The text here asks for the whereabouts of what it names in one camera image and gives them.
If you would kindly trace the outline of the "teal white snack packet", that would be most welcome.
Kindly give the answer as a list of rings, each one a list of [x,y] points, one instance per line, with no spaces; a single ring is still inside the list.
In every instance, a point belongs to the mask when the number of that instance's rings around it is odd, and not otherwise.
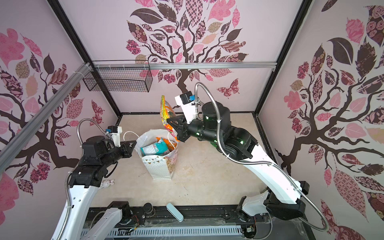
[[[141,148],[143,156],[165,156],[170,152],[171,151],[165,142],[156,142]]]

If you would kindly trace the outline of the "orange white snack packet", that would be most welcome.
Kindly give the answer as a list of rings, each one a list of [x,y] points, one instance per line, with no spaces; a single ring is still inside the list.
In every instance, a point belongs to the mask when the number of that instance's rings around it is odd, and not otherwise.
[[[174,128],[167,122],[168,119],[175,117],[176,114],[170,104],[166,101],[165,96],[161,96],[161,108],[160,108],[160,115],[162,119],[163,126],[168,130],[168,132],[177,140],[177,132],[174,130]]]

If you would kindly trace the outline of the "orange chestnut snack bag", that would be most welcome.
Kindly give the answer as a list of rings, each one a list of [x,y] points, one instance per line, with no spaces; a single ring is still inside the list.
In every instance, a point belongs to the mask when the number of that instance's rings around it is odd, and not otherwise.
[[[159,137],[156,137],[156,139],[157,139],[157,142],[163,141],[167,145],[168,150],[170,152],[172,152],[177,147],[177,143],[170,141],[168,139],[163,139],[163,138],[159,138]]]

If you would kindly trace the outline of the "white paper gift bag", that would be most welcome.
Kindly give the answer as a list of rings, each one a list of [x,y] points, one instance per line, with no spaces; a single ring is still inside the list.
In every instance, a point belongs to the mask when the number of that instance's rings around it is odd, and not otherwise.
[[[177,147],[165,156],[143,156],[141,153],[142,147],[157,142],[156,137],[168,139],[177,143],[177,140],[167,130],[149,130],[140,136],[136,135],[137,144],[135,146],[135,151],[139,155],[141,161],[152,176],[153,180],[171,180],[178,158],[178,143]]]

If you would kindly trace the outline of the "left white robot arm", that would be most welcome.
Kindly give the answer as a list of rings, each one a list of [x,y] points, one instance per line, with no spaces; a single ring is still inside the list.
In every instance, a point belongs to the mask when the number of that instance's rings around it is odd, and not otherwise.
[[[132,156],[136,141],[123,141],[120,146],[104,136],[95,136],[82,144],[83,156],[67,176],[67,201],[52,236],[53,240],[79,240],[91,203],[108,177],[108,167]]]

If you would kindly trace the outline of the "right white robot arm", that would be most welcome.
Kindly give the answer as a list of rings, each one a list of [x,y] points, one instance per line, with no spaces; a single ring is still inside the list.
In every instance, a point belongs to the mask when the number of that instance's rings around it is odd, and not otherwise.
[[[225,152],[243,163],[264,184],[267,190],[253,197],[243,197],[237,211],[244,217],[271,214],[281,220],[304,216],[306,204],[291,182],[278,170],[276,163],[266,154],[258,141],[247,130],[232,126],[230,110],[218,103],[222,118],[220,138]],[[177,132],[177,139],[185,142],[189,137],[210,142],[219,149],[217,140],[217,115],[212,103],[202,107],[202,120],[193,114],[174,116],[167,123]]]

